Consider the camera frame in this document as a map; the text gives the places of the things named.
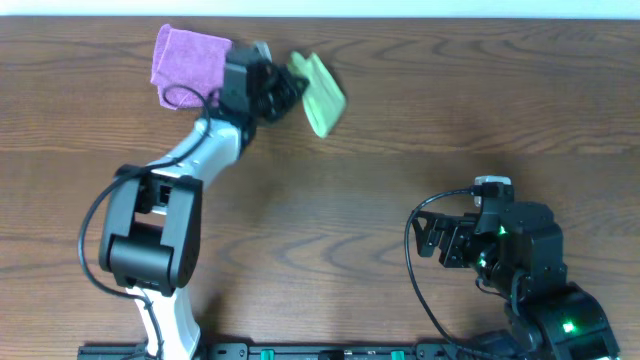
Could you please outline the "purple folded microfiber cloth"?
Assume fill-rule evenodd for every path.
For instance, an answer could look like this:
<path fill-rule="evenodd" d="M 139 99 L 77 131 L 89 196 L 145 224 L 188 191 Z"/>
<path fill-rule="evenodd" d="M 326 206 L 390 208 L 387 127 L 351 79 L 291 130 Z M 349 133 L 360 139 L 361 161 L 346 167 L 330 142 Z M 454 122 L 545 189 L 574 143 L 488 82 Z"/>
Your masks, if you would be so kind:
<path fill-rule="evenodd" d="M 227 38 L 163 25 L 156 38 L 150 79 L 158 89 L 160 104 L 171 110 L 201 106 L 197 96 L 175 85 L 189 87 L 205 99 L 216 99 L 231 49 L 232 41 Z"/>

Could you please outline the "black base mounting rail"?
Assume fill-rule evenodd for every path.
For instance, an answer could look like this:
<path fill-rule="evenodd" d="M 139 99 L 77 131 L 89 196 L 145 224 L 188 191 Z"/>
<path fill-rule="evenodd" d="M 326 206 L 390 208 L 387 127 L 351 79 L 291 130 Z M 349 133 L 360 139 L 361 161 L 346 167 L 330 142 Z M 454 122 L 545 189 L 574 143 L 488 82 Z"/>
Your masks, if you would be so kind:
<path fill-rule="evenodd" d="M 410 346 L 276 346 L 218 343 L 200 347 L 199 360 L 454 360 L 468 359 L 449 344 Z"/>

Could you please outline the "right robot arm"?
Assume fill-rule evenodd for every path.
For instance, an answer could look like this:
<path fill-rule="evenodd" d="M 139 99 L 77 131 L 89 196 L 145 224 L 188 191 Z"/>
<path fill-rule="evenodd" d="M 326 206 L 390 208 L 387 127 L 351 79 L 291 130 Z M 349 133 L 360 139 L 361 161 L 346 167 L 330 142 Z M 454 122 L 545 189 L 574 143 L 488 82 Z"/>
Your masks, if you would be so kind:
<path fill-rule="evenodd" d="M 505 301 L 522 359 L 616 359 L 620 348 L 599 302 L 568 281 L 564 237 L 541 203 L 485 200 L 478 213 L 418 211 L 409 222 L 421 257 L 470 268 Z"/>

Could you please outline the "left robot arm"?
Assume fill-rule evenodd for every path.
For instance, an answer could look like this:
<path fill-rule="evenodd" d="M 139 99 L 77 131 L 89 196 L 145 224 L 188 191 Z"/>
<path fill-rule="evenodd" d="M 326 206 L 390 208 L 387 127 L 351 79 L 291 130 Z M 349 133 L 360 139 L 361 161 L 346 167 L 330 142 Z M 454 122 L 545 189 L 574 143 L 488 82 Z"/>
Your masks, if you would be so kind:
<path fill-rule="evenodd" d="M 191 132 L 162 158 L 124 165 L 100 195 L 108 203 L 99 265 L 113 275 L 115 294 L 138 306 L 146 359 L 191 359 L 201 329 L 187 288 L 200 253 L 203 194 L 236 163 L 260 121 L 289 112 L 310 79 L 287 65 L 259 60 L 228 64 L 218 95 L 199 95 Z"/>

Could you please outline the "green microfiber cloth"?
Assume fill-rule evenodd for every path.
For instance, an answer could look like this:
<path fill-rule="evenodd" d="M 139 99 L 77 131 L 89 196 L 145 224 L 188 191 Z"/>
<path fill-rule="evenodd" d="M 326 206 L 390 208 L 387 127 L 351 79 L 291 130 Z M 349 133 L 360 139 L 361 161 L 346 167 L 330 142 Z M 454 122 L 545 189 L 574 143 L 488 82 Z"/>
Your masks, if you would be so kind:
<path fill-rule="evenodd" d="M 292 52 L 288 68 L 308 81 L 302 96 L 305 114 L 314 133 L 320 138 L 328 137 L 346 110 L 346 96 L 316 53 L 304 57 Z"/>

